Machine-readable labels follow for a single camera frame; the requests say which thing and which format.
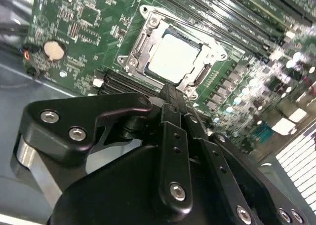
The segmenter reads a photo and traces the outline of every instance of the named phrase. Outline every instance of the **screw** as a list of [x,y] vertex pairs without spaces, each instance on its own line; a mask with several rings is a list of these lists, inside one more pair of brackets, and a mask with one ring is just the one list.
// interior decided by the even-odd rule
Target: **screw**
[[136,61],[135,60],[130,60],[129,61],[129,64],[131,65],[131,66],[133,66],[133,67],[135,67],[137,64],[136,64]]
[[149,24],[150,24],[151,26],[155,27],[155,26],[157,26],[157,24],[158,24],[158,20],[157,20],[156,18],[151,18],[151,19],[149,20]]
[[82,129],[72,128],[69,131],[69,137],[75,141],[82,141],[86,138],[86,133]]
[[183,201],[186,198],[184,189],[176,183],[171,184],[170,193],[176,200],[179,201]]
[[124,59],[123,59],[123,57],[119,57],[119,58],[118,58],[118,62],[120,62],[120,63],[124,63]]
[[191,121],[193,121],[194,123],[197,123],[197,122],[198,122],[198,120],[197,120],[194,116],[191,116],[190,119],[191,119]]
[[251,216],[248,214],[248,212],[242,208],[241,206],[237,206],[236,208],[238,217],[245,223],[245,224],[251,224]]
[[66,71],[60,71],[59,75],[61,76],[61,78],[67,77],[67,72]]
[[303,223],[304,221],[303,221],[303,219],[302,219],[302,217],[296,212],[296,211],[294,211],[294,210],[292,210],[292,214],[293,214],[293,216],[296,218],[296,220],[299,222],[299,223]]
[[168,107],[173,113],[177,113],[177,109],[174,106],[169,105]]
[[286,220],[288,223],[291,222],[290,216],[283,209],[279,209],[279,213],[281,214],[284,220]]
[[46,123],[56,123],[59,121],[59,115],[55,112],[44,111],[40,114],[40,118],[42,121]]
[[225,142],[225,141],[226,141],[225,138],[224,138],[223,136],[221,136],[221,135],[218,135],[217,137],[218,137],[218,139],[219,139],[220,141],[222,141],[222,142]]

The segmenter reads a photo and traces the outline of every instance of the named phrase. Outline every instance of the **green circuit board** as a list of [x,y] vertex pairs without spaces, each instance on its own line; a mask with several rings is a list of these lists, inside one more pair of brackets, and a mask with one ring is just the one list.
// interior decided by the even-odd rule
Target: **green circuit board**
[[[315,61],[316,2],[286,1],[293,4],[295,11],[279,6],[276,0],[35,0],[27,42],[43,46],[48,40],[57,40],[64,44],[66,54],[59,61],[49,60],[43,51],[31,53],[30,57],[45,78],[76,93],[95,93],[94,71],[107,69],[159,92],[157,86],[129,75],[118,62],[118,56],[129,55],[144,26],[146,20],[140,7],[163,7],[205,30],[225,49],[227,59],[212,65],[196,88],[192,103],[202,115],[220,117],[218,126],[223,131],[231,134],[237,130],[240,136],[246,137],[255,129],[249,108],[265,91],[264,80],[276,75],[299,91],[300,80],[288,79],[281,71],[282,65],[297,51],[309,61]],[[276,51],[282,57],[269,60]],[[247,72],[239,76],[216,108],[210,107],[208,101],[236,66],[247,67]],[[243,105],[235,106],[232,97],[241,86],[248,85],[249,77],[257,79],[259,85],[243,97]],[[265,109],[280,101],[280,96],[274,93],[262,98]],[[234,105],[234,111],[227,112],[227,105]]]

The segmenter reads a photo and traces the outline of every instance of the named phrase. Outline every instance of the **screw hole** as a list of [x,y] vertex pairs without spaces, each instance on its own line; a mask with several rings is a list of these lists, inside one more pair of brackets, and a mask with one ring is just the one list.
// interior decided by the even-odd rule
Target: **screw hole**
[[177,113],[177,109],[174,106],[169,105],[169,109],[173,112],[173,113]]
[[178,147],[174,147],[173,151],[177,154],[181,153],[181,150]]
[[222,171],[222,173],[224,173],[224,174],[227,173],[227,171],[226,171],[226,169],[224,167],[219,167],[219,169]]
[[147,105],[147,101],[143,98],[138,99],[141,104]]
[[176,139],[179,139],[179,138],[180,138],[180,135],[178,135],[177,133],[174,133],[173,136],[174,136]]

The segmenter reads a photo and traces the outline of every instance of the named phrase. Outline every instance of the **chip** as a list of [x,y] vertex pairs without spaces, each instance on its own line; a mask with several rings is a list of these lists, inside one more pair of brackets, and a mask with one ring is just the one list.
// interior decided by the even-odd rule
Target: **chip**
[[166,34],[148,69],[173,83],[179,83],[184,75],[191,73],[199,50],[171,34]]

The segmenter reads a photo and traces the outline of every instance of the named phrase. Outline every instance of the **black metal bracket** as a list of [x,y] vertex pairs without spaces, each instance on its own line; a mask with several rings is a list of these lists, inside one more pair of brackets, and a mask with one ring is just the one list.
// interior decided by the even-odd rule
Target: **black metal bracket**
[[[76,166],[85,162],[96,143],[98,127],[110,129],[124,116],[145,115],[151,109],[152,104],[139,93],[39,101],[25,107],[20,134],[33,148],[65,166]],[[79,129],[73,133],[78,140],[69,136],[72,129]]]
[[[130,225],[309,224],[229,139],[207,136],[198,118],[187,114],[180,91],[165,85],[159,96],[103,95],[25,108],[14,157],[47,198],[54,192],[50,225],[91,219]],[[86,175],[85,160],[99,150],[93,147],[100,138],[101,148],[133,138],[142,145]]]
[[264,176],[233,143],[222,134],[213,134],[216,143],[233,172],[239,186],[247,193],[248,203],[257,211],[263,224],[308,224],[303,213]]

